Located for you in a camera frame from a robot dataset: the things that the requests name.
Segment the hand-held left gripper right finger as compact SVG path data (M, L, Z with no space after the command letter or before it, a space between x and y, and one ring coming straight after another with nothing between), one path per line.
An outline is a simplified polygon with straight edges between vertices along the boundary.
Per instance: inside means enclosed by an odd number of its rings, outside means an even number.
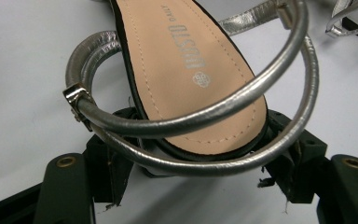
M326 150L324 141L304 130L282 155L262 167L262 172L269 173L262 180L262 187L277 184L290 203L311 203L314 174Z

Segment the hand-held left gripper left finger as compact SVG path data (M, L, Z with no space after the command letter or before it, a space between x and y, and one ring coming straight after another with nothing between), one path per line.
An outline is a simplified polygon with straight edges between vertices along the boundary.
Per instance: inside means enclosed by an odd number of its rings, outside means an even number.
M86 144L85 158L94 202L120 205L134 162L116 152L96 134Z

